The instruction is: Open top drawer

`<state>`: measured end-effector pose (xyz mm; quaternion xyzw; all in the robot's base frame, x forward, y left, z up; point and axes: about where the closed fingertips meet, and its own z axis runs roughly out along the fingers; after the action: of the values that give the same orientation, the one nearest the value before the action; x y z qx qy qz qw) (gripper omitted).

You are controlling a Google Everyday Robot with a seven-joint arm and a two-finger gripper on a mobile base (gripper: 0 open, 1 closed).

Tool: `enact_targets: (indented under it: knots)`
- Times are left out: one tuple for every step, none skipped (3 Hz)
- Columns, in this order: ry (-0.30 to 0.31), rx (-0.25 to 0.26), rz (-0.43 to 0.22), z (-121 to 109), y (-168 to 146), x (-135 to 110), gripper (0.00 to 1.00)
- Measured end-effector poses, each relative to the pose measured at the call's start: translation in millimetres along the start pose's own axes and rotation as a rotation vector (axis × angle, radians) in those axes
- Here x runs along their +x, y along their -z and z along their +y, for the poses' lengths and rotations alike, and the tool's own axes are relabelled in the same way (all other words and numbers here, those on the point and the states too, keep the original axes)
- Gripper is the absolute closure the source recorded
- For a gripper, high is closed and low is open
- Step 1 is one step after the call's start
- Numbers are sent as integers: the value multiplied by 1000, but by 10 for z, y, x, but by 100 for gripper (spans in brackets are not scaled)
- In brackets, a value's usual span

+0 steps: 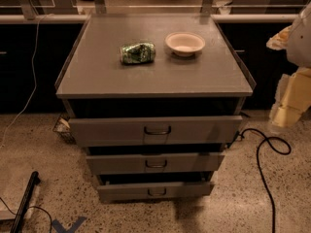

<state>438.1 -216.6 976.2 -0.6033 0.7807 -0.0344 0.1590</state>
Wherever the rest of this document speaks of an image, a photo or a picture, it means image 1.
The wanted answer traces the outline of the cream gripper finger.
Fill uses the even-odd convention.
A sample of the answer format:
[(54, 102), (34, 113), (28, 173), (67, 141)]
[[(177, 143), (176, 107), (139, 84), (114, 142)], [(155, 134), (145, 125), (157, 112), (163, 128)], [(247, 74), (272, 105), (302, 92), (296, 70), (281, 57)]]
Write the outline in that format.
[(292, 75), (283, 74), (269, 115), (271, 124), (288, 128), (311, 107), (311, 69), (299, 67)]
[(285, 50), (288, 45), (290, 30), (290, 26), (282, 29), (267, 41), (266, 46), (272, 50)]

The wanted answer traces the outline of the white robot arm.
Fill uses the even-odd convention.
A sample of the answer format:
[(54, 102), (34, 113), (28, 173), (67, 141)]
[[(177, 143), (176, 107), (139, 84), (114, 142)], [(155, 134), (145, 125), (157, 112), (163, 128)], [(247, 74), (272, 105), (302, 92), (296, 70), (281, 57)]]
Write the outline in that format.
[(311, 3), (292, 25), (270, 38), (266, 46), (285, 50), (288, 61), (298, 67), (291, 76), (283, 76), (279, 81), (282, 96), (276, 99), (270, 113), (273, 126), (288, 128), (311, 107)]

